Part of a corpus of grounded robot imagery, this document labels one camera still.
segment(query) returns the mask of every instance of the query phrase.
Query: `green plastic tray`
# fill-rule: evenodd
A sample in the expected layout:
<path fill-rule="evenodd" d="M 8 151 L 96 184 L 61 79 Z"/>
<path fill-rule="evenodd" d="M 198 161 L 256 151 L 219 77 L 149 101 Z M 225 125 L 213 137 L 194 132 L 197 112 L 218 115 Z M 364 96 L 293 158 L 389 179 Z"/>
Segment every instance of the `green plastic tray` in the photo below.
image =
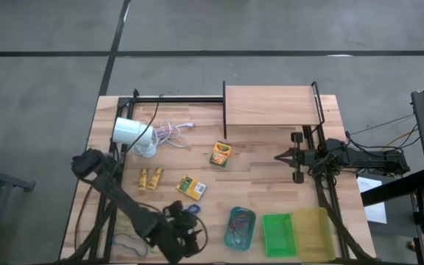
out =
<path fill-rule="evenodd" d="M 264 245 L 270 258 L 297 255 L 289 213 L 263 215 Z"/>

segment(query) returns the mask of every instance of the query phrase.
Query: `white paper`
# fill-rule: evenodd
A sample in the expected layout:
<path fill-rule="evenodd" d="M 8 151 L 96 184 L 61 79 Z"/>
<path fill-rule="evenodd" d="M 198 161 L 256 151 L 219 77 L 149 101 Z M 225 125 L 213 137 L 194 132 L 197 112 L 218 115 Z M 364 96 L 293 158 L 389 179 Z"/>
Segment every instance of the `white paper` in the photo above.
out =
<path fill-rule="evenodd" d="M 365 177 L 358 177 L 358 187 L 360 192 L 369 191 L 372 188 L 382 185 L 380 180 L 371 180 Z M 387 223 L 386 205 L 383 202 L 364 207 L 366 212 L 367 221 L 378 222 L 382 224 Z"/>

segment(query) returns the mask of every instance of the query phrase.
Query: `wooden table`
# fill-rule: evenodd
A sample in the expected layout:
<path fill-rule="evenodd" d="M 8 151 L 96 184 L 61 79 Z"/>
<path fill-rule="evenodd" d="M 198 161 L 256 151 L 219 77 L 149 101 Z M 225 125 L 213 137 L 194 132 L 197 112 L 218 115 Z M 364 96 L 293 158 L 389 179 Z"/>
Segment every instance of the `wooden table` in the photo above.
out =
<path fill-rule="evenodd" d="M 345 140 L 345 132 L 334 95 L 321 96 L 325 112 L 325 136 Z M 99 98 L 94 116 L 88 148 L 107 151 L 116 114 L 117 96 Z M 154 103 L 135 103 L 133 118 L 148 122 L 155 110 Z M 264 236 L 261 218 L 266 213 L 292 213 L 299 208 L 318 207 L 314 181 L 305 176 L 303 184 L 292 182 L 293 169 L 273 157 L 286 151 L 291 145 L 290 134 L 301 131 L 302 127 L 293 126 L 228 126 L 227 141 L 233 145 L 227 167 L 221 169 L 209 164 L 213 145 L 223 140 L 222 104 L 219 103 L 161 103 L 153 126 L 168 119 L 172 124 L 194 122 L 195 128 L 183 129 L 188 137 L 190 147 L 180 149 L 168 144 L 158 147 L 156 156 L 150 159 L 140 158 L 134 154 L 127 156 L 123 189 L 135 200 L 147 202 L 162 208 L 179 199 L 184 205 L 195 203 L 193 199 L 175 190 L 180 178 L 188 174 L 208 187 L 198 202 L 202 212 L 198 215 L 209 232 L 208 246 L 200 254 L 184 258 L 188 263 L 249 262 L 277 263 L 299 262 L 299 258 L 267 258 L 264 249 Z M 138 178 L 142 168 L 152 171 L 157 167 L 165 171 L 156 191 L 137 191 Z M 336 187 L 344 224 L 354 239 L 372 256 L 374 246 L 364 213 L 361 197 L 354 174 L 342 172 Z M 74 228 L 80 212 L 83 198 L 88 186 L 80 183 L 71 210 L 61 258 L 66 258 L 74 251 Z M 93 227 L 96 218 L 99 194 L 93 191 L 88 199 L 79 226 L 78 244 Z M 237 252 L 224 245 L 225 228 L 233 206 L 242 206 L 256 212 L 258 220 L 251 248 L 246 252 Z M 119 223 L 115 233 L 129 233 L 133 236 L 127 217 L 118 213 Z M 105 234 L 101 235 L 100 251 L 102 255 Z M 203 244 L 203 235 L 199 236 L 199 245 Z M 339 252 L 337 236 L 333 229 L 333 241 Z M 142 245 L 135 241 L 125 243 L 142 251 Z M 111 262 L 148 263 L 165 262 L 160 253 L 150 253 L 139 258 L 132 250 L 114 245 Z"/>

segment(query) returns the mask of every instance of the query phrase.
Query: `small yellow box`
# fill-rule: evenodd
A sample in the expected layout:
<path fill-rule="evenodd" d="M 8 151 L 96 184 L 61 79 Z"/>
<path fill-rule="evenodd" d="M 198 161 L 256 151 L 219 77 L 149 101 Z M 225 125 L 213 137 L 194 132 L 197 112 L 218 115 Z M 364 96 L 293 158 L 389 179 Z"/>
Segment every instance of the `small yellow box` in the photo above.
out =
<path fill-rule="evenodd" d="M 217 141 L 213 147 L 210 162 L 212 164 L 225 167 L 227 165 L 228 158 L 232 153 L 232 146 L 221 141 Z"/>
<path fill-rule="evenodd" d="M 148 176 L 148 169 L 142 169 L 140 180 L 138 181 L 138 190 L 144 191 L 146 188 L 146 177 Z"/>
<path fill-rule="evenodd" d="M 207 186 L 204 183 L 184 175 L 180 183 L 177 184 L 176 189 L 188 195 L 192 199 L 199 200 Z"/>
<path fill-rule="evenodd" d="M 161 173 L 163 173 L 163 169 L 157 168 L 155 174 L 153 175 L 152 180 L 148 183 L 147 188 L 155 190 L 158 185 L 158 181 L 160 181 Z"/>

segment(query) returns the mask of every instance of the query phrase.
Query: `yellow glue stick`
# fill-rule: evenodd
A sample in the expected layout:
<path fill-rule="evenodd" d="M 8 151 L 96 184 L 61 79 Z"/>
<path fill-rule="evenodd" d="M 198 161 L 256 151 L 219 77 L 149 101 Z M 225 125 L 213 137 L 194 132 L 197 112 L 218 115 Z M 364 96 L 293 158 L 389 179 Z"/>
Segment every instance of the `yellow glue stick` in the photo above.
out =
<path fill-rule="evenodd" d="M 146 176 L 148 176 L 148 169 L 142 169 L 140 175 L 140 181 L 138 182 L 138 190 L 144 191 L 146 188 Z"/>
<path fill-rule="evenodd" d="M 148 183 L 148 188 L 155 190 L 158 185 L 158 181 L 160 181 L 161 173 L 163 173 L 163 169 L 157 168 L 155 174 L 153 175 L 152 180 Z"/>

